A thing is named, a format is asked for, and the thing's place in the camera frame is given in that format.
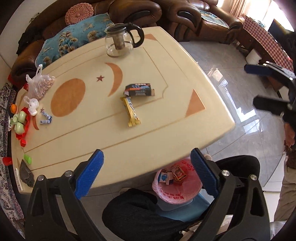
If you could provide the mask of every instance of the brown leather sofa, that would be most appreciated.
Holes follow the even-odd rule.
[[[162,9],[157,22],[177,41],[205,40],[230,44],[235,39],[242,23],[230,13],[217,7],[218,0],[154,0]],[[229,29],[204,21],[200,10],[211,12],[223,19]]]
[[[81,2],[90,3],[94,8],[94,15],[108,12],[114,23],[132,22],[140,27],[156,26],[156,21],[162,14],[160,6],[150,0],[57,0],[41,12],[26,29],[26,32],[39,32],[41,39],[30,42],[12,66],[11,78],[18,88],[22,88],[26,83],[26,74],[30,77],[35,75],[35,59],[44,41],[66,27],[66,12]]]

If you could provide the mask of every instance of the candy bar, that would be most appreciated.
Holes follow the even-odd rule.
[[[45,111],[42,111],[42,114],[49,120],[51,120],[52,116],[47,114]]]
[[[128,115],[130,117],[130,120],[128,122],[128,126],[135,126],[141,124],[141,121],[137,117],[135,113],[135,109],[133,108],[133,104],[131,103],[131,98],[130,97],[122,97],[122,101],[124,102],[124,105],[126,106],[126,110],[128,112]]]
[[[51,120],[41,120],[40,121],[40,124],[50,124],[51,123]]]

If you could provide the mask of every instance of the red checkered tablecloth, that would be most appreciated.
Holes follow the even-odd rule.
[[[262,45],[277,65],[293,71],[293,61],[287,56],[281,47],[278,46],[265,29],[260,27],[255,21],[247,16],[245,16],[243,28]]]

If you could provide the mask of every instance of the person's leg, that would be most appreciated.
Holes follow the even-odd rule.
[[[157,197],[129,189],[109,202],[102,214],[104,225],[124,241],[174,241],[188,223],[155,213]]]
[[[259,177],[260,163],[254,156],[232,156],[216,161],[216,164],[221,170],[229,170],[237,177],[248,177],[251,174]]]

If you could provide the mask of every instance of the small box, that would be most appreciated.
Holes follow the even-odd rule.
[[[162,172],[162,173],[160,174],[160,180],[159,180],[159,182],[160,182],[160,183],[166,183],[167,176],[168,176],[167,173]]]
[[[167,173],[167,180],[166,180],[166,185],[171,185],[174,183],[174,175],[172,172]]]
[[[154,96],[154,89],[151,85],[147,84],[130,84],[126,86],[124,94],[127,96]]]
[[[175,165],[171,171],[177,181],[181,181],[186,177],[185,172],[181,169],[181,167],[179,167],[179,165]]]
[[[24,139],[21,139],[21,140],[20,140],[20,145],[21,145],[21,147],[25,147],[26,144],[27,144],[26,140],[24,140]]]

